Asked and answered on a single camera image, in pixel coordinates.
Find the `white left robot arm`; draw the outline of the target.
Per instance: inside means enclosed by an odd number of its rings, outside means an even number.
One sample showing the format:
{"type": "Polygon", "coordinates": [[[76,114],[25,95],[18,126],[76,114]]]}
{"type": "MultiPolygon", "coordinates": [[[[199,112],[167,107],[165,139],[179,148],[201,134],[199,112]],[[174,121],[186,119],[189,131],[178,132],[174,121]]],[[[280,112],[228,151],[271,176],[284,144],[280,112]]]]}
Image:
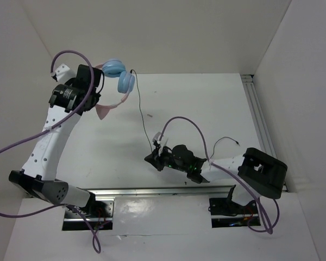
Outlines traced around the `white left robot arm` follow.
{"type": "Polygon", "coordinates": [[[9,181],[30,196],[55,206],[71,205],[84,217],[105,214],[108,206],[96,200],[94,193],[57,179],[60,157],[70,134],[83,112],[91,110],[99,101],[96,92],[102,72],[97,68],[79,65],[73,73],[62,64],[56,70],[58,85],[49,99],[44,130],[20,170],[12,170],[9,181]]]}

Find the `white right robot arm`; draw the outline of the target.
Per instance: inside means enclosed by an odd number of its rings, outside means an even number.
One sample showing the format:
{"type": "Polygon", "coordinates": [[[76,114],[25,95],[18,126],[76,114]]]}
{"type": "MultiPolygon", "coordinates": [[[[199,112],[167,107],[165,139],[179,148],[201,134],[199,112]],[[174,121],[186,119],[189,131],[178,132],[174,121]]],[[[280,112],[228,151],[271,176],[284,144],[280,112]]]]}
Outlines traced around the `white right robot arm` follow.
{"type": "Polygon", "coordinates": [[[243,155],[212,160],[196,157],[185,145],[168,148],[155,144],[144,160],[157,171],[169,167],[184,172],[197,184],[233,178],[236,184],[227,197],[210,208],[211,212],[224,216],[254,210],[255,201],[261,196],[280,199],[287,172],[286,164],[256,148],[248,148],[243,155]]]}

